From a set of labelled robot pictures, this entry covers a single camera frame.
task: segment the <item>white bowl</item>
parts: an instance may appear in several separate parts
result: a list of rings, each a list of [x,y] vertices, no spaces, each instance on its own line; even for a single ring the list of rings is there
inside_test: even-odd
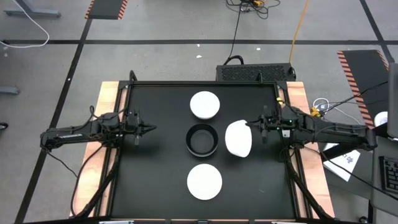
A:
[[[251,130],[245,120],[235,121],[225,131],[225,144],[228,151],[235,156],[247,157],[251,150]]]
[[[210,119],[220,109],[218,97],[209,91],[196,93],[190,102],[192,113],[200,119]]]

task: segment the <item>table leg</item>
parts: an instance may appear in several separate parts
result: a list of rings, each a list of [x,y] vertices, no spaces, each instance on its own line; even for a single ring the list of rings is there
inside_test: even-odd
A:
[[[25,10],[25,12],[30,16],[49,16],[49,17],[61,17],[61,13],[58,10],[50,9],[35,9],[26,0],[16,0],[18,4]],[[4,12],[8,16],[12,15],[25,15],[25,13],[20,9],[6,9]]]

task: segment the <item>black tabletop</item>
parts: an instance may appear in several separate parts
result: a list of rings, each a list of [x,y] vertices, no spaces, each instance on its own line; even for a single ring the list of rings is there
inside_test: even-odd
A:
[[[190,111],[191,97],[210,91],[220,99],[214,118],[200,120]],[[292,194],[285,164],[277,162],[281,139],[271,132],[267,144],[252,130],[247,158],[230,154],[226,128],[234,121],[257,119],[264,105],[276,107],[274,86],[134,86],[129,109],[139,109],[145,122],[157,125],[134,147],[126,136],[116,180],[111,216],[115,218],[268,219],[293,218]],[[195,124],[214,127],[216,152],[206,158],[189,153],[187,131]],[[196,165],[215,166],[223,178],[220,193],[202,201],[190,194],[187,176]]]

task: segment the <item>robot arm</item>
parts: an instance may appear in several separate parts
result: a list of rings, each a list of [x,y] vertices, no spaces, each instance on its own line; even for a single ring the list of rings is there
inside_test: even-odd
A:
[[[368,151],[377,147],[376,135],[367,126],[325,121],[289,105],[280,111],[271,111],[264,106],[264,113],[246,125],[258,128],[263,142],[267,141],[269,131],[281,130],[290,142],[302,145],[308,142],[330,142]]]
[[[64,144],[81,142],[110,142],[117,143],[117,139],[124,134],[133,134],[136,137],[135,145],[139,144],[139,138],[156,128],[141,120],[139,112],[134,113],[134,124],[121,122],[118,113],[105,113],[94,121],[87,121],[81,126],[69,128],[50,128],[40,135],[42,148],[56,149]]]

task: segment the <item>wire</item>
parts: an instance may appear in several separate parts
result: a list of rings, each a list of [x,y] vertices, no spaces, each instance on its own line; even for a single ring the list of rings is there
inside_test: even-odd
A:
[[[279,158],[278,158],[278,162],[287,162],[287,161],[289,161],[288,159],[286,159],[286,160],[282,160],[281,159],[281,157],[282,157],[282,152],[284,152],[284,151],[286,151],[287,150],[287,154],[289,155],[289,158],[291,158],[291,157],[293,157],[293,155],[295,154],[295,150],[293,150],[293,152],[290,154],[290,152],[289,152],[289,145],[288,146],[285,146],[285,147],[283,147],[280,151],[279,151]]]
[[[225,1],[226,7],[231,11],[238,12],[237,10],[234,10],[233,8],[231,8],[231,6],[239,6],[240,4],[235,4],[234,2],[232,2],[232,0],[230,0],[230,1],[231,1],[231,3],[229,3],[229,0]],[[280,0],[274,0],[274,1],[277,2],[277,4],[272,5],[272,6],[265,6],[265,1],[262,1],[262,4],[260,6],[258,6],[258,5],[254,5],[253,1],[242,0],[241,1],[242,8],[239,10],[244,13],[256,12],[258,17],[260,17],[261,19],[267,19],[268,15],[269,15],[269,8],[276,7],[276,6],[280,5]]]
[[[304,9],[303,9],[303,12],[301,13],[300,21],[298,22],[298,26],[296,28],[296,32],[294,33],[294,37],[293,37],[293,41],[292,41],[292,48],[290,49],[290,56],[289,56],[289,63],[290,64],[292,63],[294,42],[296,41],[297,34],[298,34],[299,30],[300,30],[301,23],[303,22],[303,18],[304,18],[305,12],[307,11],[308,2],[309,2],[309,0],[305,1],[305,6],[304,6]]]
[[[46,40],[43,44],[40,44],[40,45],[29,45],[29,46],[13,46],[13,45],[6,44],[6,43],[4,43],[3,41],[0,41],[0,44],[3,44],[4,46],[11,47],[11,48],[17,48],[17,49],[26,49],[26,48],[30,48],[30,47],[43,47],[44,45],[46,45],[47,42],[50,40],[50,34],[49,34],[47,31],[45,31],[45,29],[44,29],[43,27],[41,27],[38,23],[36,23],[32,18],[30,18],[30,16],[28,15],[28,13],[25,12],[25,10],[18,4],[18,2],[16,2],[15,0],[12,0],[12,1],[22,10],[22,12],[25,13],[25,15],[26,15],[34,24],[36,24],[40,29],[42,29],[42,31],[45,32],[45,34],[47,35],[47,40]]]
[[[232,55],[232,51],[234,50],[235,38],[236,38],[236,32],[238,31],[239,18],[241,17],[241,9],[242,9],[242,3],[240,3],[240,5],[239,5],[238,20],[236,21],[236,27],[235,27],[234,39],[232,40],[231,53],[229,53],[228,59],[231,57],[231,55]]]
[[[378,88],[378,87],[380,87],[380,86],[382,86],[382,85],[384,85],[384,84],[386,84],[386,83],[388,83],[388,81],[385,81],[385,82],[376,84],[376,85],[374,85],[374,86],[371,86],[371,87],[365,89],[364,91],[362,91],[361,93],[358,93],[358,94],[356,94],[356,95],[353,95],[352,97],[349,97],[349,98],[347,98],[347,99],[345,99],[345,100],[343,100],[343,101],[341,101],[341,102],[339,102],[339,103],[333,105],[331,108],[329,108],[328,110],[324,111],[324,113],[325,113],[325,112],[328,112],[328,111],[330,111],[330,110],[332,110],[333,108],[335,108],[335,107],[337,107],[337,106],[339,106],[339,105],[342,105],[343,103],[346,103],[346,102],[349,101],[349,100],[352,100],[353,98],[355,98],[355,97],[357,97],[357,96],[361,96],[362,94],[366,93],[366,92],[369,91],[369,90],[372,90],[372,89],[374,89],[374,88]]]
[[[333,165],[339,167],[340,169],[342,169],[342,170],[344,170],[345,172],[347,172],[349,175],[352,175],[353,177],[355,177],[356,179],[358,179],[358,180],[361,181],[362,183],[364,183],[364,184],[366,184],[366,185],[372,187],[373,189],[377,190],[378,192],[380,192],[380,193],[382,193],[382,194],[385,194],[385,195],[387,195],[388,197],[390,197],[390,198],[392,198],[392,199],[394,199],[394,200],[398,200],[398,198],[395,197],[395,196],[393,196],[392,194],[390,194],[390,193],[388,193],[388,192],[385,192],[385,191],[381,190],[380,188],[375,187],[375,186],[369,184],[368,182],[366,182],[365,180],[361,179],[361,178],[358,177],[357,175],[354,175],[352,172],[348,171],[348,170],[345,169],[344,167],[341,167],[340,165],[336,164],[336,163],[333,162],[332,160],[328,159],[328,158],[326,157],[325,153],[323,153],[323,151],[319,150],[319,152],[318,152],[318,151],[316,151],[316,150],[314,150],[314,149],[310,149],[310,148],[307,147],[307,146],[304,146],[304,148],[309,149],[309,150],[311,150],[311,151],[313,151],[313,152],[318,153],[318,154],[321,155],[326,161],[331,162]]]
[[[60,163],[62,163],[62,165],[67,168],[70,172],[72,172],[72,174],[77,178],[77,175],[75,173],[75,171],[73,171],[71,168],[69,168],[62,160],[58,159],[57,157],[55,157],[54,155],[52,155],[49,151],[46,151],[46,153],[51,156],[52,158],[54,158],[55,160],[59,161]]]
[[[376,100],[376,101],[373,101],[373,102],[371,102],[371,103],[359,103],[359,102],[344,102],[344,103],[351,103],[351,104],[356,104],[356,105],[373,105],[373,104],[375,104],[375,103],[380,103],[380,102],[383,102],[383,101],[387,101],[387,99],[384,99],[384,100]]]
[[[318,106],[319,106],[319,105],[316,105],[316,102],[317,102],[318,100],[324,100],[324,101],[326,101],[326,103],[324,103],[324,104],[326,104],[328,107],[327,107],[327,109],[326,109],[325,111],[329,111],[330,103],[329,103],[328,99],[326,99],[326,98],[317,98],[316,100],[313,101],[312,106],[315,107],[316,109],[318,109]],[[356,118],[354,118],[354,117],[351,116],[351,115],[348,115],[347,113],[345,113],[345,112],[342,111],[341,109],[339,109],[339,108],[337,108],[337,107],[335,107],[335,109],[336,109],[337,111],[340,111],[341,113],[343,113],[343,114],[346,115],[347,117],[349,117],[349,118],[355,120],[358,124],[361,124]]]
[[[355,120],[358,124],[361,124],[356,118],[354,118],[351,115],[346,114],[344,111],[340,110],[339,108],[335,108],[337,111],[340,111],[341,113],[343,113],[345,116],[352,118],[353,120]]]
[[[92,117],[94,117],[94,118],[96,118],[96,119],[102,119],[102,120],[105,120],[105,121],[108,121],[108,120],[111,120],[111,119],[117,117],[119,114],[125,112],[126,109],[127,109],[127,108],[123,108],[123,109],[119,110],[115,115],[113,115],[113,116],[110,117],[110,118],[100,118],[99,116],[97,116],[97,115],[94,114],[94,111],[95,111],[94,106],[91,105],[91,106],[89,107],[90,114],[91,114]]]
[[[81,172],[82,172],[83,169],[85,168],[87,162],[88,162],[93,156],[95,156],[95,154],[97,154],[103,146],[104,146],[104,143],[102,143],[101,146],[100,146],[99,148],[97,148],[97,150],[94,151],[94,152],[86,159],[86,161],[83,163],[83,165],[81,165],[81,168],[80,168],[79,173],[78,173],[78,175],[77,175],[77,180],[76,180],[76,183],[75,183],[75,187],[73,188],[72,199],[71,199],[71,201],[70,201],[70,212],[72,213],[72,215],[73,215],[74,217],[76,216],[76,213],[75,213],[75,209],[73,208],[73,199],[75,199],[75,194],[76,194],[76,190],[77,190],[77,187],[78,187],[78,184],[79,184]]]

